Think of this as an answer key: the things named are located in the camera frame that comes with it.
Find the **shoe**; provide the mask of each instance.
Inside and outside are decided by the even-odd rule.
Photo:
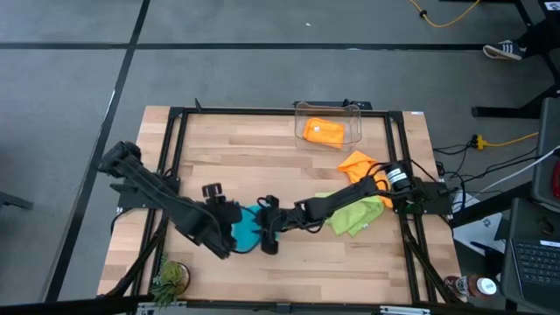
[[[484,45],[482,52],[490,59],[522,60],[527,48],[521,48],[511,40],[504,40],[498,44]]]

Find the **yellow cable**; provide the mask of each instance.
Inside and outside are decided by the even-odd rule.
[[[535,133],[532,133],[532,134],[530,134],[530,135],[522,136],[522,137],[520,137],[520,138],[518,138],[518,139],[515,139],[515,140],[512,140],[512,141],[507,141],[507,142],[505,142],[505,143],[497,143],[497,144],[485,143],[484,145],[485,145],[485,146],[492,146],[492,147],[506,146],[506,145],[518,143],[518,142],[523,141],[523,140],[525,140],[525,139],[529,139],[529,138],[534,137],[534,136],[536,136],[536,135],[538,135],[538,134],[539,134],[538,132],[535,132]]]
[[[414,4],[414,6],[418,9],[418,12],[422,13],[423,9],[420,8],[420,6],[414,1],[414,0],[409,0],[412,4]],[[463,12],[463,14],[461,14],[460,16],[458,16],[457,18],[455,18],[454,20],[452,20],[449,23],[445,23],[445,24],[434,24],[433,22],[430,21],[430,19],[428,18],[428,13],[426,12],[425,14],[422,15],[422,18],[426,20],[426,22],[428,22],[429,25],[433,26],[433,27],[437,27],[437,28],[444,28],[447,27],[449,25],[452,25],[453,23],[459,21],[461,18],[463,18],[468,12],[470,12],[477,4],[479,4],[480,0],[477,0],[475,3],[473,3],[471,5],[470,8],[466,9],[465,12]]]

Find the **orange cloth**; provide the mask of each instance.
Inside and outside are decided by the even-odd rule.
[[[304,127],[304,139],[341,149],[344,143],[344,124],[317,117],[309,118]]]
[[[348,178],[352,183],[356,183],[360,181],[361,178],[366,176],[366,172],[368,171],[371,165],[377,163],[376,160],[368,157],[367,155],[361,153],[360,151],[354,151],[350,157],[348,157],[342,164],[339,165],[338,170],[341,172],[345,172],[348,175]],[[373,174],[378,167],[374,167],[369,174]],[[384,171],[380,171],[374,176],[375,181],[385,180],[385,183],[389,183],[387,179],[387,175],[385,175]],[[385,186],[385,183],[377,183],[377,188],[382,190],[388,190]],[[393,208],[393,201],[387,197],[381,197],[383,204],[385,207]]]

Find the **potted plant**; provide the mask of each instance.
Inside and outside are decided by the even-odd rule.
[[[191,273],[182,262],[170,261],[162,257],[159,274],[154,278],[150,292],[154,295],[156,306],[167,307],[185,292],[191,282]]]

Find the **green cloth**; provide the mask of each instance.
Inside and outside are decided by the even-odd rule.
[[[316,193],[315,197],[326,197],[332,192]],[[348,232],[356,236],[369,222],[375,220],[383,212],[383,202],[378,196],[367,197],[345,206],[332,214],[325,223],[331,225],[336,235]]]

